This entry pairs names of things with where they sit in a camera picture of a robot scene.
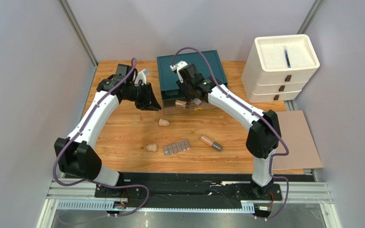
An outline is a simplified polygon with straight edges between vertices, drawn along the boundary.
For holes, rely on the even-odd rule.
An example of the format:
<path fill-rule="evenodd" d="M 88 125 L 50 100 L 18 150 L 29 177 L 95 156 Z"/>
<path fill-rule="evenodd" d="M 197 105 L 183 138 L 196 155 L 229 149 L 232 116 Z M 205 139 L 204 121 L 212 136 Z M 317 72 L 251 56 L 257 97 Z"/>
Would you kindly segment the beige foundation bottle black pump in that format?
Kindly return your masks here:
<path fill-rule="evenodd" d="M 183 108 L 183 109 L 194 109 L 196 107 L 195 103 L 190 103 L 184 100 L 175 100 L 175 107 Z"/>

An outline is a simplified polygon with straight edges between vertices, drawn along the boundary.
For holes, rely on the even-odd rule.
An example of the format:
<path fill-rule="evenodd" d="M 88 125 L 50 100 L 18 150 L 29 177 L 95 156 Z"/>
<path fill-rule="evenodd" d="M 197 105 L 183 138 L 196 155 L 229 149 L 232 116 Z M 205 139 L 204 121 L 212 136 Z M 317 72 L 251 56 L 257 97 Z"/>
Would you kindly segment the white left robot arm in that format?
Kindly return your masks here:
<path fill-rule="evenodd" d="M 54 170 L 101 186 L 116 186 L 121 173 L 106 167 L 95 152 L 96 142 L 112 112 L 123 100 L 134 102 L 139 110 L 160 111 L 151 83 L 111 83 L 98 86 L 94 100 L 77 127 L 54 144 Z"/>

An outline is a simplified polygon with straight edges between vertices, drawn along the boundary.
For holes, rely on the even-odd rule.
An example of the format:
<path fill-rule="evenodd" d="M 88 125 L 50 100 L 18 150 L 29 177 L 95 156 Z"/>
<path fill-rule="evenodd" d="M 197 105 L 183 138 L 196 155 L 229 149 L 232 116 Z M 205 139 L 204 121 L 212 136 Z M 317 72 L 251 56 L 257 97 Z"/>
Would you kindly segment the beige foundation bottle grey cap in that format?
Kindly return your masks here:
<path fill-rule="evenodd" d="M 209 138 L 204 134 L 200 136 L 200 141 L 210 146 L 211 148 L 215 149 L 218 152 L 221 152 L 223 149 L 223 147 L 219 143 L 217 143 L 216 141 L 214 141 L 213 139 Z"/>

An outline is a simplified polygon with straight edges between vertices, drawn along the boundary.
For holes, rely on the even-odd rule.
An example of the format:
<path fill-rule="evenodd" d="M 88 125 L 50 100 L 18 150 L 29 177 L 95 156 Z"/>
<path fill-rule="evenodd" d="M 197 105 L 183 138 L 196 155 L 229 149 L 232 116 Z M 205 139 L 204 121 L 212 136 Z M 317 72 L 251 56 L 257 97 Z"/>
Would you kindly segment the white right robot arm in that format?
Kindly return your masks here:
<path fill-rule="evenodd" d="M 248 131 L 246 148 L 253 155 L 251 191 L 257 197 L 266 195 L 273 184 L 270 161 L 281 135 L 277 114 L 244 102 L 215 77 L 205 78 L 194 64 L 180 61 L 170 69 L 178 76 L 176 84 L 189 101 L 220 108 Z"/>

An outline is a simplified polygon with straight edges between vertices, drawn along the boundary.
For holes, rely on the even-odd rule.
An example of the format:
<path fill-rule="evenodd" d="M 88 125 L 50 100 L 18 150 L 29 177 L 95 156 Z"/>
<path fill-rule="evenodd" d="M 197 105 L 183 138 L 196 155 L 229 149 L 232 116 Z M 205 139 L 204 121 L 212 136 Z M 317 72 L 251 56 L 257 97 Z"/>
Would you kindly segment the beige makeup sponge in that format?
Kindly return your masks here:
<path fill-rule="evenodd" d="M 145 149 L 148 152 L 157 152 L 158 151 L 158 145 L 157 144 L 149 144 L 145 147 Z"/>
<path fill-rule="evenodd" d="M 167 126 L 170 125 L 170 122 L 166 119 L 161 118 L 161 119 L 158 120 L 158 125 L 162 126 L 162 127 L 167 127 Z"/>

